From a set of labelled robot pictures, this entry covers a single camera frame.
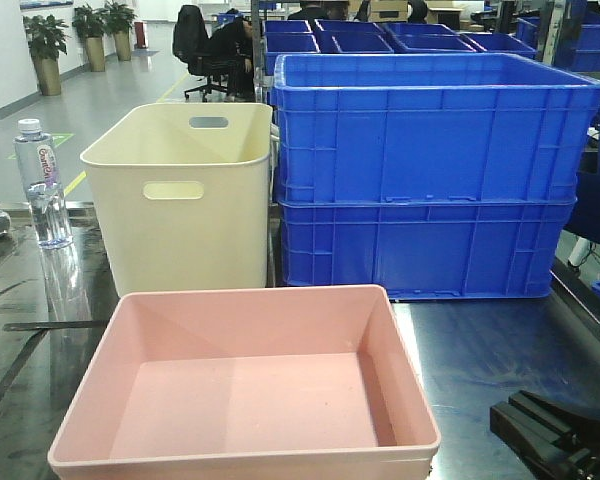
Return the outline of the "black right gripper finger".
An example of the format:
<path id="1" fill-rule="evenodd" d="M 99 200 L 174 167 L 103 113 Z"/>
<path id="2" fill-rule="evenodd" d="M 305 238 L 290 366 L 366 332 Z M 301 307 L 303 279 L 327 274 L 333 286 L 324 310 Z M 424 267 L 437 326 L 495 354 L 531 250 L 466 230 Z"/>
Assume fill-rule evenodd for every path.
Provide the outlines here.
<path id="1" fill-rule="evenodd" d="M 538 479 L 600 479 L 600 408 L 520 390 L 490 407 L 490 430 Z"/>

